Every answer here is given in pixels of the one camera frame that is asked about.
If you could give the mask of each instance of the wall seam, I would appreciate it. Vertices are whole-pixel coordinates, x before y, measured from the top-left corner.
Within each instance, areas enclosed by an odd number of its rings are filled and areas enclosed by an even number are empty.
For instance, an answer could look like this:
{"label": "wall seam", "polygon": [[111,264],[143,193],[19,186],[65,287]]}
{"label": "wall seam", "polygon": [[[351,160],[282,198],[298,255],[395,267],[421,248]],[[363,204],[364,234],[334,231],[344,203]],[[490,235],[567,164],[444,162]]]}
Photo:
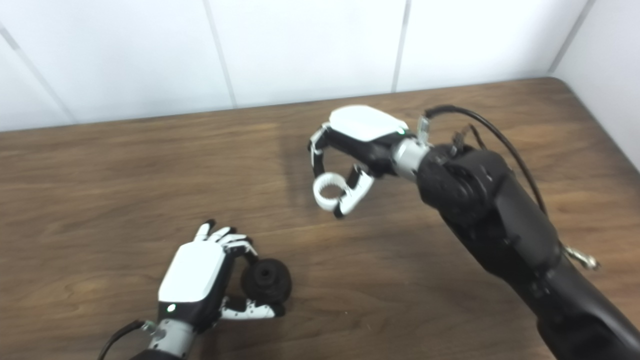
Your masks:
{"label": "wall seam", "polygon": [[558,50],[558,53],[556,54],[556,57],[554,58],[554,61],[552,61],[551,66],[547,70],[547,75],[553,74],[556,71],[556,69],[558,68],[558,65],[560,65],[560,61],[562,61],[562,59],[564,58],[564,55],[566,54],[567,50],[569,50],[569,47],[571,46],[571,44],[573,42],[573,39],[575,38],[575,36],[577,35],[578,31],[582,27],[582,24],[584,23],[584,20],[589,15],[589,12],[591,11],[591,9],[593,7],[593,4],[595,2],[596,2],[596,0],[587,0],[587,3],[584,4],[584,7],[582,8],[582,11],[578,15],[578,18],[575,19],[575,22],[573,23],[573,26],[572,26],[571,30],[569,31],[569,34],[567,34],[566,39],[564,40],[562,46],[560,47],[560,50]]}
{"label": "wall seam", "polygon": [[15,51],[18,59],[27,67],[27,70],[31,73],[31,75],[36,79],[36,81],[42,86],[44,91],[49,95],[49,97],[56,103],[60,111],[65,114],[68,120],[72,124],[79,124],[79,121],[76,119],[71,110],[67,107],[62,98],[58,96],[56,91],[53,89],[51,84],[45,79],[42,73],[36,68],[35,64],[29,59],[29,56],[24,52],[24,50],[20,47],[17,41],[15,41],[14,37],[9,33],[9,30],[0,22],[0,35],[4,38],[4,40],[9,44],[9,46]]}
{"label": "wall seam", "polygon": [[396,66],[394,67],[394,77],[391,81],[391,92],[397,90],[398,78],[400,77],[400,66],[402,65],[402,55],[404,52],[404,39],[406,38],[406,29],[409,23],[409,14],[411,12],[411,0],[404,3],[404,13],[402,18],[402,28],[400,29],[400,39],[398,41],[398,52],[396,54]]}
{"label": "wall seam", "polygon": [[222,68],[222,74],[225,77],[227,91],[229,92],[229,98],[231,99],[231,107],[233,109],[237,109],[238,105],[236,102],[236,95],[234,93],[234,88],[231,83],[231,75],[229,74],[229,70],[227,68],[227,61],[225,60],[225,55],[224,55],[224,52],[222,51],[222,43],[220,42],[220,36],[218,34],[218,30],[216,29],[216,25],[213,20],[213,11],[211,10],[211,4],[209,4],[208,0],[202,0],[202,2],[205,8],[205,12],[207,13],[207,20],[209,20],[209,28],[211,29],[211,36],[213,36],[213,42],[218,52],[218,59],[220,61],[220,67]]}

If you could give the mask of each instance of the tabletop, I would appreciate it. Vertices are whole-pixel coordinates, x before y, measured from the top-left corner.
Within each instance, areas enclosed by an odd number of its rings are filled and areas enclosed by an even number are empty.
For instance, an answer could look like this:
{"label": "tabletop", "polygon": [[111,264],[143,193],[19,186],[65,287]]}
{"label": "tabletop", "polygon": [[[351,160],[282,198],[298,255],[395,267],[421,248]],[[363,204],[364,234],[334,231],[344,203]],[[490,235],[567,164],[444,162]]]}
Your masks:
{"label": "tabletop", "polygon": [[[287,264],[294,288],[283,318],[220,322],[190,359],[552,359],[530,311],[414,184],[377,181],[342,220],[317,206],[308,139],[348,104],[412,128],[437,104],[491,120],[529,165],[562,241],[603,265],[585,276],[640,325],[640,176],[545,78],[0,133],[0,358],[93,359],[124,324],[154,320],[173,254],[215,218]],[[438,117],[430,140],[467,123]],[[325,159],[345,176],[352,162]],[[131,334],[107,358],[148,341]]]}

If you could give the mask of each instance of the black rubber wheel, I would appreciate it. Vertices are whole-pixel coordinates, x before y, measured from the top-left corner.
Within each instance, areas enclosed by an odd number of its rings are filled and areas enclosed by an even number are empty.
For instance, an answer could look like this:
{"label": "black rubber wheel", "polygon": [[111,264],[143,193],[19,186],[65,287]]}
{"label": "black rubber wheel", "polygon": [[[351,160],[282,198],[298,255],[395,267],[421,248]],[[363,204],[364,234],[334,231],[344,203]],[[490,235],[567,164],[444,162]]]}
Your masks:
{"label": "black rubber wheel", "polygon": [[289,269],[276,259],[263,259],[245,268],[240,284],[244,294],[264,304],[283,303],[291,295]]}

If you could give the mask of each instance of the black wire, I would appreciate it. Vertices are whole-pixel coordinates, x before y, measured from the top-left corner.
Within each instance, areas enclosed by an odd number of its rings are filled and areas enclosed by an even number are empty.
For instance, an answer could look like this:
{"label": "black wire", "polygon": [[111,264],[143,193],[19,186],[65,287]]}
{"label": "black wire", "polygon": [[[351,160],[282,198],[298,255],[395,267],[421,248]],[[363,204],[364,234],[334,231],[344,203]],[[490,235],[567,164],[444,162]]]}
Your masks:
{"label": "black wire", "polygon": [[[500,142],[504,144],[504,146],[511,153],[515,161],[518,163],[518,166],[520,167],[520,169],[522,169],[522,173],[524,174],[524,177],[527,178],[527,182],[529,183],[529,186],[531,187],[531,191],[533,192],[533,195],[536,198],[536,202],[538,202],[538,207],[545,215],[547,214],[547,207],[545,206],[545,202],[542,199],[542,195],[540,194],[538,185],[536,184],[536,181],[533,179],[533,175],[531,175],[529,168],[527,168],[527,165],[524,163],[524,160],[520,157],[516,148],[513,147],[511,142],[506,138],[506,136],[504,136],[500,132],[500,130],[498,130],[497,127],[495,127],[491,122],[489,122],[489,120],[474,113],[473,111],[467,110],[465,108],[459,108],[453,105],[441,105],[441,106],[436,106],[435,108],[428,109],[424,112],[424,117],[426,117],[427,119],[431,119],[442,113],[460,113],[460,114],[466,115],[478,121],[480,124],[484,125],[487,129],[489,129],[489,131],[491,131],[495,135],[495,137],[498,138],[498,140],[500,140]],[[476,136],[476,138],[479,138],[479,134],[476,134],[477,130],[472,128],[472,131],[474,132],[474,135]]]}
{"label": "black wire", "polygon": [[104,346],[102,347],[102,350],[100,351],[100,355],[98,355],[98,360],[104,360],[104,357],[107,355],[107,351],[109,351],[109,348],[111,348],[111,346],[116,341],[118,341],[122,336],[125,336],[126,334],[129,334],[130,332],[141,328],[142,325],[144,324],[145,324],[144,321],[136,320],[134,322],[131,322],[123,326],[122,329],[116,331],[113,335],[111,335],[111,337],[109,338],[109,341],[107,341],[107,343],[104,344]]}
{"label": "black wire", "polygon": [[484,141],[482,141],[480,133],[478,133],[478,129],[476,129],[476,127],[471,124],[469,124],[469,129],[471,129],[471,132],[476,137],[476,141],[478,142],[478,146],[480,146],[480,149],[486,150],[486,145],[484,144]]}

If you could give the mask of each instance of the white wall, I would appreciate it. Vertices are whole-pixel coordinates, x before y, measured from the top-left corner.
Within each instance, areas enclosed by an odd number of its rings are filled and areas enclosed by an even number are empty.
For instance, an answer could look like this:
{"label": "white wall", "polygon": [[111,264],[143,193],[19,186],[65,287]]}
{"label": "white wall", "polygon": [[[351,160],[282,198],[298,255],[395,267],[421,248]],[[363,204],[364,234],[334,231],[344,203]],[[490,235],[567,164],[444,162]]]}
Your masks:
{"label": "white wall", "polygon": [[0,24],[0,131],[72,124],[3,32]]}
{"label": "white wall", "polygon": [[554,75],[640,169],[640,1],[596,0]]}
{"label": "white wall", "polygon": [[545,75],[586,0],[414,0],[398,91]]}
{"label": "white wall", "polygon": [[585,2],[0,0],[0,130],[544,76]]}

